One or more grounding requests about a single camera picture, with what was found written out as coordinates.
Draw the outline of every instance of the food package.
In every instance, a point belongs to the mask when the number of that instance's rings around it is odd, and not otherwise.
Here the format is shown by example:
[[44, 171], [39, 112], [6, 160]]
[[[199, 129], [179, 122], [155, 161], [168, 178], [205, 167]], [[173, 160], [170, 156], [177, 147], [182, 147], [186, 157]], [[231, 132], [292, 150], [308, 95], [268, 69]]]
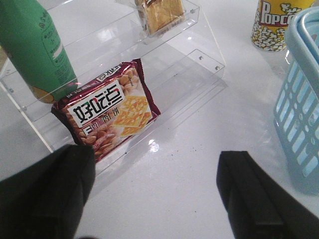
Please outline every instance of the food package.
[[163, 33], [185, 18], [182, 0], [135, 0], [135, 4], [148, 35]]
[[313, 3], [314, 0], [259, 0], [251, 33], [253, 44], [269, 52], [285, 50], [284, 35], [291, 19]]
[[143, 132], [160, 115], [140, 59], [106, 71], [53, 104], [51, 112], [69, 129], [75, 143], [94, 148], [96, 161]]

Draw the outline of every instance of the cracker image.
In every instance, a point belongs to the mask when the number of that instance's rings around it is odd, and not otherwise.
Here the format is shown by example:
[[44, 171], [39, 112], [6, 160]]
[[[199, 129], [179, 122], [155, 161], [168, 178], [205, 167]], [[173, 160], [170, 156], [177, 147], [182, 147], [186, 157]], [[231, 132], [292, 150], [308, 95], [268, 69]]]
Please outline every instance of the cracker image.
[[149, 103], [145, 96], [126, 96], [119, 107], [119, 115], [113, 125], [117, 127], [139, 127]]
[[138, 134], [141, 131], [141, 129], [143, 129], [147, 125], [151, 118], [152, 113], [145, 112], [139, 127], [125, 127], [120, 137], [128, 137], [130, 135]]

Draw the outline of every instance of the snack package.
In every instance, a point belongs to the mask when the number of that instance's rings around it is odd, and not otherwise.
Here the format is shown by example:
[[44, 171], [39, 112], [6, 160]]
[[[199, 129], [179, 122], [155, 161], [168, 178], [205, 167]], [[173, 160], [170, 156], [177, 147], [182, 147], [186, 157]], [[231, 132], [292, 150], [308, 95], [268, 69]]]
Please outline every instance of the snack package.
[[140, 59], [106, 71], [53, 104], [51, 112], [76, 144], [94, 148], [96, 161], [160, 115], [144, 82]]
[[184, 20], [182, 0], [135, 0], [142, 27], [153, 35]]

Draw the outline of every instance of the printed label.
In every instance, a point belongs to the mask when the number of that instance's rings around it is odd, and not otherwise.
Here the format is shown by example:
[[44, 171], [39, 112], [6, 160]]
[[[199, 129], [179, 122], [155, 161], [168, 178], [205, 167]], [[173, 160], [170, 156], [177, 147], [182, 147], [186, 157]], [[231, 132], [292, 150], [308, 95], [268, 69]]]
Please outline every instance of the printed label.
[[105, 125], [107, 122], [112, 120], [118, 114], [119, 114], [119, 108], [117, 108], [117, 107], [113, 108], [112, 110], [107, 111], [106, 113], [103, 113], [103, 116], [101, 118], [97, 118], [97, 119], [89, 122], [87, 126], [82, 128], [83, 132], [87, 136], [92, 131], [97, 130], [99, 127]]
[[102, 75], [100, 75], [97, 80], [102, 82], [105, 80], [105, 78], [108, 78], [112, 75], [114, 75], [115, 72], [117, 72], [118, 70], [120, 70], [120, 66], [116, 66], [116, 67], [113, 67], [111, 68], [110, 70], [108, 70], [107, 72], [104, 72]]
[[290, 8], [290, 3], [280, 4], [283, 15], [271, 14], [271, 4], [267, 1], [262, 1], [261, 15], [260, 15], [260, 25], [264, 26], [288, 26], [291, 19], [294, 17], [296, 12], [301, 11], [301, 8]]
[[68, 108], [79, 128], [123, 101], [125, 96], [118, 80]]
[[63, 48], [58, 32], [52, 22], [42, 33], [42, 43], [54, 66], [59, 67], [64, 64], [66, 52]]

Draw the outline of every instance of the blue plastic basket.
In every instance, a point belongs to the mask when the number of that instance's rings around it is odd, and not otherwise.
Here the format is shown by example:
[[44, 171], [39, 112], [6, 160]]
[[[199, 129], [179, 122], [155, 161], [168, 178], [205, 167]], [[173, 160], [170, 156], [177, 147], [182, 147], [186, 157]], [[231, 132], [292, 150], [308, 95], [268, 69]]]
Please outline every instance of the blue plastic basket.
[[274, 109], [292, 181], [319, 193], [319, 7], [299, 12], [285, 33], [294, 60]]

